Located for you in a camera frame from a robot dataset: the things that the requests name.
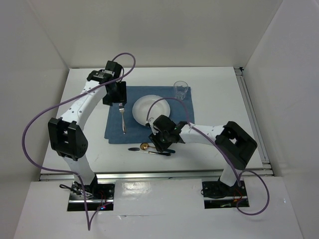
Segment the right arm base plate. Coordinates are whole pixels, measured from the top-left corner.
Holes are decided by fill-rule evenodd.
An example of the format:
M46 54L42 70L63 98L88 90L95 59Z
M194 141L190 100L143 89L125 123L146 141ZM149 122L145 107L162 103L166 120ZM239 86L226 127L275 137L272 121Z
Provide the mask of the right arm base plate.
M218 181L203 181L201 195L204 199L205 209L227 209L249 207L249 200L245 183L241 180L241 186L235 183L232 187Z

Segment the silver fork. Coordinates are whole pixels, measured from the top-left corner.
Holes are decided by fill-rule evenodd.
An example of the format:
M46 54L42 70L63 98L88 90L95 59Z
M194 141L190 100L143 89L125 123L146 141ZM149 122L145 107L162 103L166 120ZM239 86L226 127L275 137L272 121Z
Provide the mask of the silver fork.
M125 124L125 119L124 119L125 107L122 103L119 103L119 112L121 113L121 117L122 117L123 134L126 134L126 124Z

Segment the blue cloth napkin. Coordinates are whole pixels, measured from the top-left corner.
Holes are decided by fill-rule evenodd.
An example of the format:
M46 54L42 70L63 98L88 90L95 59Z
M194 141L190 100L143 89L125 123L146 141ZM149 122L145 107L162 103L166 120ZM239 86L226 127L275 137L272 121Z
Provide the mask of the blue cloth napkin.
M149 135L152 130L145 125L139 124L133 117L132 108L134 103L141 97L146 95L157 95L161 98L174 97L174 89L172 86L127 86L127 103L125 104L124 119L127 132L122 130L122 116L119 107L113 104L109 108L107 124L104 138L110 144L134 144L134 143L150 143ZM167 100L170 106L169 118L174 123L189 121L194 123L194 110L192 104L191 88L188 88L186 97L182 100L186 106L183 106L175 100Z

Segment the gold spoon teal handle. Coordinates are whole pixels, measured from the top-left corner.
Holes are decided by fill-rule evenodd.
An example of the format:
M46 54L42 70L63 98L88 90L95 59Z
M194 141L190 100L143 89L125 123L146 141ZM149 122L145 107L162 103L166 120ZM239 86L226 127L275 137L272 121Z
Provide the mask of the gold spoon teal handle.
M148 149L157 149L157 148L156 148L155 146L149 145L148 143L141 143L140 149L142 149L142 150L148 150ZM167 152L167 153L175 153L175 150L167 149L167 150L165 150L164 152Z

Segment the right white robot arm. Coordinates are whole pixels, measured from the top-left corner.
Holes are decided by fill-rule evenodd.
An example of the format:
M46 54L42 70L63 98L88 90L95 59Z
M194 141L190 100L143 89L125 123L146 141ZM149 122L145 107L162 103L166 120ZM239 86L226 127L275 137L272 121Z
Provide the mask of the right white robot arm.
M257 149L257 142L237 123L206 126L186 121L175 124L169 117L160 115L149 119L149 139L157 151L163 152L174 143L199 143L214 146L226 160L217 189L222 195L229 195L240 184L240 175L246 169Z

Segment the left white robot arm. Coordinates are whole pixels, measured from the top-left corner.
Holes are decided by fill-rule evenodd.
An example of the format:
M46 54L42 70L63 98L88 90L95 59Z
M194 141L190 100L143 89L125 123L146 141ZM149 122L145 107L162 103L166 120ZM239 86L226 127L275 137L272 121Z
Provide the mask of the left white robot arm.
M127 103L126 82L118 79L122 70L119 63L108 61L104 69L92 71L82 90L83 96L59 118L48 122L51 148L76 173L75 184L88 199L98 194L98 180L86 157L88 140L83 129L99 101L108 106Z

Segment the clear plastic cup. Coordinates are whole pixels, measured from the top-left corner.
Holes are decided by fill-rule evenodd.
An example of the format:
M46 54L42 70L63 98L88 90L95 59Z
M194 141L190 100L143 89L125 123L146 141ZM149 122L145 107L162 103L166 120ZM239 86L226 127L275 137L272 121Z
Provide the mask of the clear plastic cup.
M177 81L173 85L174 96L178 100L184 100L188 91L188 84L185 81Z

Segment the clear glass bowl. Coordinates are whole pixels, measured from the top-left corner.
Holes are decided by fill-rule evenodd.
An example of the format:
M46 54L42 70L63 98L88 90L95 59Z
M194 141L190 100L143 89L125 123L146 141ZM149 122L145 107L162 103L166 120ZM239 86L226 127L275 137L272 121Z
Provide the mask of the clear glass bowl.
M161 99L157 95L147 95L139 98L133 105L133 118L141 125L145 126L147 123L147 114L150 107L156 101ZM157 119L160 115L170 116L170 106L166 100L157 102L151 109L149 114L150 120Z

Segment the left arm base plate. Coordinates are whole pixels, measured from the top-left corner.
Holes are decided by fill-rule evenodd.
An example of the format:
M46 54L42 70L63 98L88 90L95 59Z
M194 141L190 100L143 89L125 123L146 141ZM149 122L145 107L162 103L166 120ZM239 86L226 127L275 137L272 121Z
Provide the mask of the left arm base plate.
M87 201L88 211L112 211L114 209L115 183L98 184L95 192L85 192L75 183L72 186L60 184L61 189L69 190L69 201L67 211L79 212L85 211L84 198Z

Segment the silver table knife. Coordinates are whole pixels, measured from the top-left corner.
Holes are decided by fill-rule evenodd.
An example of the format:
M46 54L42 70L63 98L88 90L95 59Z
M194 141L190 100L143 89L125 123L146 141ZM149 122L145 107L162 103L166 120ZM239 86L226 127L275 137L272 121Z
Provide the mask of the silver table knife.
M128 151L147 153L147 154L153 154L153 155L171 156L170 152L154 152L154 151L149 151L149 150L142 150L142 149L137 148L137 147L130 147L130 148L128 148Z

